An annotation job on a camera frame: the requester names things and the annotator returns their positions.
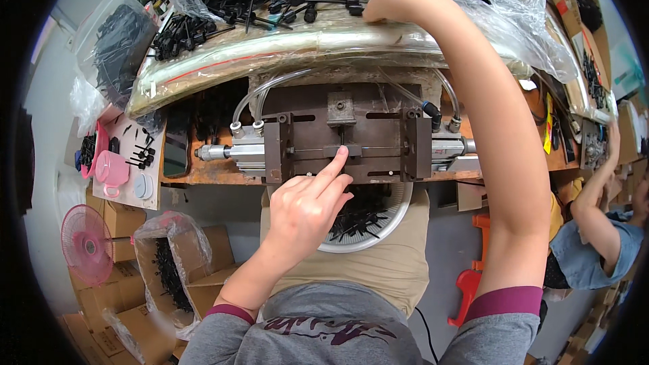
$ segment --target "grey t-shirt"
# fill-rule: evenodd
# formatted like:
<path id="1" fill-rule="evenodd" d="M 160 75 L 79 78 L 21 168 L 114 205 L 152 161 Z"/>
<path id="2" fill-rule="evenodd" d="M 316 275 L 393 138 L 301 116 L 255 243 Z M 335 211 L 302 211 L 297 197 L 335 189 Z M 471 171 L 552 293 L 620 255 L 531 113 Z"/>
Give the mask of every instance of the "grey t-shirt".
<path id="1" fill-rule="evenodd" d="M 519 287 L 480 296 L 439 363 L 522 364 L 539 325 L 541 292 Z M 423 363 L 403 312 L 356 283 L 288 288 L 262 314 L 266 320 L 254 323 L 238 307 L 213 307 L 181 365 Z"/>

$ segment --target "metal bracket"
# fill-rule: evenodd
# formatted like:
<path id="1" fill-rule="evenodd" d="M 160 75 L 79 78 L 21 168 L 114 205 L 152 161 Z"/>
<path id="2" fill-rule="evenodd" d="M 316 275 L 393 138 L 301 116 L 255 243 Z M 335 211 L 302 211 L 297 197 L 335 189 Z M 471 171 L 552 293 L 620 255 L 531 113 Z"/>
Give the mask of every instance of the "metal bracket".
<path id="1" fill-rule="evenodd" d="M 295 175 L 292 155 L 293 113 L 280 113 L 277 123 L 266 123 L 264 128 L 266 183 L 281 184 Z"/>
<path id="2" fill-rule="evenodd" d="M 329 127 L 356 124 L 354 101 L 350 92 L 331 92 L 327 95 L 327 124 Z"/>
<path id="3" fill-rule="evenodd" d="M 362 154 L 361 151 L 361 146 L 358 144 L 345 144 L 347 149 L 349 150 L 349 156 L 350 157 L 360 157 Z M 331 145 L 331 146 L 326 146 L 322 149 L 322 154 L 324 155 L 325 158 L 333 158 L 336 156 L 336 153 L 338 152 L 338 148 L 340 148 L 340 145 Z"/>
<path id="4" fill-rule="evenodd" d="M 421 109 L 403 109 L 401 117 L 401 181 L 414 182 L 432 175 L 431 119 Z"/>

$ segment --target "floor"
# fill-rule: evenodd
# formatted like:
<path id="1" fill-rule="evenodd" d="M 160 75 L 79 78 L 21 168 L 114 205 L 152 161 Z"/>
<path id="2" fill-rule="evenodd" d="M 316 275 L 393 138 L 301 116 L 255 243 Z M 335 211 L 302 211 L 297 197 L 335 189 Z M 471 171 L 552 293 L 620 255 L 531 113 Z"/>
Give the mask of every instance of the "floor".
<path id="1" fill-rule="evenodd" d="M 450 182 L 422 186 L 428 187 L 431 203 L 426 242 L 430 284 L 418 308 L 426 317 L 433 348 L 441 358 L 458 330 L 447 323 L 449 316 L 457 316 L 462 298 L 455 286 L 456 278 L 460 272 L 471 268 L 472 260 L 482 255 L 482 233 L 471 223 L 473 215 L 482 211 L 459 213 L 456 207 L 438 208 L 447 202 L 445 196 L 449 191 L 454 190 Z M 163 188 L 161 209 L 158 212 L 147 211 L 147 217 L 176 210 L 191 215 L 201 226 L 224 223 L 235 260 L 244 261 L 259 247 L 261 208 L 258 201 L 262 192 L 262 187 L 226 185 Z M 545 324 L 532 344 L 530 354 L 537 358 L 546 357 L 554 363 L 568 336 L 587 315 L 594 295 L 594 292 L 576 290 L 563 301 L 548 302 Z M 421 317 L 415 313 L 408 323 L 422 357 L 434 363 Z"/>

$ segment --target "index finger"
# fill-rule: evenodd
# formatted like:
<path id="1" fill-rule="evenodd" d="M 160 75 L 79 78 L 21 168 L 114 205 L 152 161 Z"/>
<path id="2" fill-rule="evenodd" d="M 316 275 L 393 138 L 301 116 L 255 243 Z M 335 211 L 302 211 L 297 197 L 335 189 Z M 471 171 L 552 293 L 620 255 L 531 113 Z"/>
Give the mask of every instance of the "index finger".
<path id="1" fill-rule="evenodd" d="M 320 196 L 320 193 L 324 191 L 331 182 L 336 179 L 340 171 L 345 166 L 347 162 L 347 157 L 349 156 L 349 150 L 346 146 L 341 145 L 338 148 L 336 157 L 329 165 L 325 166 L 323 170 L 320 171 L 318 175 L 315 176 L 315 179 L 311 182 L 311 185 L 304 189 L 305 192 L 309 193 L 313 198 Z"/>

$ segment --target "orange stool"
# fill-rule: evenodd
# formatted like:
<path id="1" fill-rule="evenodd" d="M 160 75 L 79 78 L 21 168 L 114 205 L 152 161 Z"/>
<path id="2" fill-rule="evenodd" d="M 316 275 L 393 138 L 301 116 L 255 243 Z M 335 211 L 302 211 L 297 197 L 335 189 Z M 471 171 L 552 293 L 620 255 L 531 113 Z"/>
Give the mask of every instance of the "orange stool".
<path id="1" fill-rule="evenodd" d="M 473 216 L 473 227 L 482 229 L 482 260 L 472 261 L 471 268 L 476 271 L 482 271 L 487 258 L 487 246 L 489 245 L 489 228 L 491 227 L 491 220 L 489 215 L 475 215 Z"/>
<path id="2" fill-rule="evenodd" d="M 455 285 L 462 291 L 462 304 L 459 307 L 458 318 L 453 319 L 449 317 L 447 320 L 449 325 L 459 327 L 464 323 L 468 307 L 471 306 L 471 303 L 476 296 L 476 292 L 478 291 L 480 278 L 482 278 L 482 274 L 474 270 L 467 269 L 460 272 Z"/>

